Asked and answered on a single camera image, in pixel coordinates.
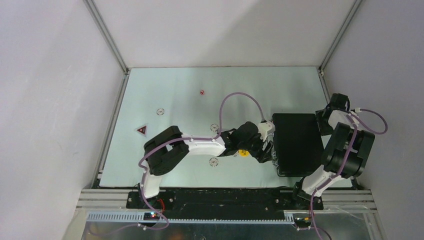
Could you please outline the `yellow big blind button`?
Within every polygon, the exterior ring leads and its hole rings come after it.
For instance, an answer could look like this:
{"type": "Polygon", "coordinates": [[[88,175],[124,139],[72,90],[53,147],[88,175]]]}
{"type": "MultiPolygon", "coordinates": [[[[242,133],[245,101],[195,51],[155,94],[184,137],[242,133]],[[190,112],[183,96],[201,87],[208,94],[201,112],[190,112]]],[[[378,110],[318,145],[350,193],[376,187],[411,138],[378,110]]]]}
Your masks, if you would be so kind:
{"type": "Polygon", "coordinates": [[[250,153],[247,150],[240,149],[238,151],[238,155],[241,156],[241,157],[248,157],[250,155],[250,153]]]}

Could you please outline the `black poker set case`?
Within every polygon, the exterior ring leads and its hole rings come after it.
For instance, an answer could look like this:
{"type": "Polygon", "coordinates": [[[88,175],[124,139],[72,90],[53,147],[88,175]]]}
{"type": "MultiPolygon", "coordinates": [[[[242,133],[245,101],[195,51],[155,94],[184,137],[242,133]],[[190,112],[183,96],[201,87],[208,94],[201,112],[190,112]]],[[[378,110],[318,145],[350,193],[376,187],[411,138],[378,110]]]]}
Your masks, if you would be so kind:
{"type": "Polygon", "coordinates": [[[274,113],[273,136],[280,177],[306,177],[321,165],[324,151],[316,115],[274,113]]]}

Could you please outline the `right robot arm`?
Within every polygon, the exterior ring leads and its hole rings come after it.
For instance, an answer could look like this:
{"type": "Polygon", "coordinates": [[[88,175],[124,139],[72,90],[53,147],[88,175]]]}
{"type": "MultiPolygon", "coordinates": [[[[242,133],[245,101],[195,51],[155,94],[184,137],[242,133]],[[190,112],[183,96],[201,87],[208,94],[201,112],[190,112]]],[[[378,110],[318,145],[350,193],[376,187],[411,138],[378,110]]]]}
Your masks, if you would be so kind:
{"type": "Polygon", "coordinates": [[[298,181],[291,194],[291,204],[304,209],[321,197],[324,190],[338,181],[362,174],[376,134],[359,118],[361,108],[350,108],[347,95],[334,93],[327,106],[315,112],[322,136],[329,136],[319,167],[298,181]]]}

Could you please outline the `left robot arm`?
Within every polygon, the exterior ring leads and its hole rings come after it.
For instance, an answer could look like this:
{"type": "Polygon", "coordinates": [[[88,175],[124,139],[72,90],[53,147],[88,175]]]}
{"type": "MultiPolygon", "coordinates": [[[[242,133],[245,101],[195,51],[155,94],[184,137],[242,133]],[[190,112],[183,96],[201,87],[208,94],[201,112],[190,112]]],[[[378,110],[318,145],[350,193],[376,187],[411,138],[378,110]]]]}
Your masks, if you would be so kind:
{"type": "Polygon", "coordinates": [[[247,121],[216,137],[203,137],[183,134],[176,125],[168,127],[144,145],[144,156],[138,164],[143,169],[138,201],[145,208],[156,206],[162,177],[187,156],[227,157],[246,151],[259,163],[270,161],[274,143],[267,138],[275,129],[271,121],[247,121]]]}

